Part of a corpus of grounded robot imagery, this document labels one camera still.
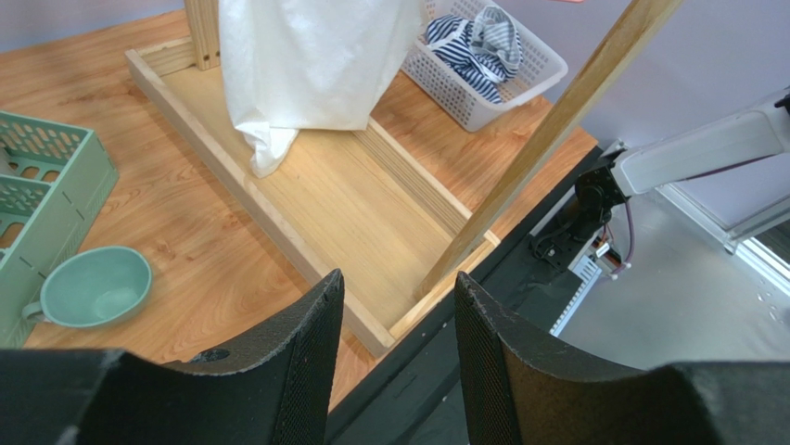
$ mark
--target cup handle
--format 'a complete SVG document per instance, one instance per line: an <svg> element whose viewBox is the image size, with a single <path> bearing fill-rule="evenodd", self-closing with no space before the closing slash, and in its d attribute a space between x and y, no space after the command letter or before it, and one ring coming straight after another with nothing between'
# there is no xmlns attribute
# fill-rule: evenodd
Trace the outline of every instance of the cup handle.
<svg viewBox="0 0 790 445"><path fill-rule="evenodd" d="M33 303L22 308L22 318L28 322L36 323L49 321L44 316L44 309L42 309L40 301L34 301Z"/></svg>

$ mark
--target teal cup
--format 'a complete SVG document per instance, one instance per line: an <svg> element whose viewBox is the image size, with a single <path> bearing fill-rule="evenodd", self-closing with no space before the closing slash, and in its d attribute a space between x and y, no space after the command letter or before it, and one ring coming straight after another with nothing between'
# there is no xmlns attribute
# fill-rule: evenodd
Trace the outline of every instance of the teal cup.
<svg viewBox="0 0 790 445"><path fill-rule="evenodd" d="M67 327L98 327L135 316L151 289L151 267L136 250L110 246L60 264L44 281L39 301L22 317Z"/></svg>

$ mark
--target cable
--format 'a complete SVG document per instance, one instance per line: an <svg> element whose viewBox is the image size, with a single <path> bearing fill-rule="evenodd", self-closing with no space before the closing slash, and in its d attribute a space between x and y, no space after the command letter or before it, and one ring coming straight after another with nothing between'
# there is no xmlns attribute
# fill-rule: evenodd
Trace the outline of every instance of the cable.
<svg viewBox="0 0 790 445"><path fill-rule="evenodd" d="M631 203L626 201L626 216L628 217L628 255L626 259L609 275L613 280L618 279L618 274L631 267L631 259L633 258L634 245L636 244L636 234L633 228L633 214L631 213Z"/></svg>
<svg viewBox="0 0 790 445"><path fill-rule="evenodd" d="M615 248L615 233L612 232L612 229L609 227L609 223L608 222L604 226L604 230L606 230L606 236L608 236L612 240L609 243L609 246L611 246L612 248Z"/></svg>

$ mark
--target striped cloth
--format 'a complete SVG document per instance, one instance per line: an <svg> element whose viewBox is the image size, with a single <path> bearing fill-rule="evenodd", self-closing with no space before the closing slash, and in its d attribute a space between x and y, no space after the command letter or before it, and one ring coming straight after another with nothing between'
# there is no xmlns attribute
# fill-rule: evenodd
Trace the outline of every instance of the striped cloth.
<svg viewBox="0 0 790 445"><path fill-rule="evenodd" d="M486 6L475 21L434 19L426 40L428 49L494 104L502 103L496 85L516 77L524 57L516 25L497 6Z"/></svg>

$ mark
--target green plastic basket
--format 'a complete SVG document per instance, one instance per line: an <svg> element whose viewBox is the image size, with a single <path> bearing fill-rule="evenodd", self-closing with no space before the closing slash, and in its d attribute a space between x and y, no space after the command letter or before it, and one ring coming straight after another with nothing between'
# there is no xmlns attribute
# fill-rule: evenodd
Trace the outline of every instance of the green plastic basket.
<svg viewBox="0 0 790 445"><path fill-rule="evenodd" d="M31 179L0 174L0 235L23 224L13 244L0 247L0 348L19 348L33 328L22 308L77 252L118 171L92 130L4 111L0 150L16 174L38 169Z"/></svg>

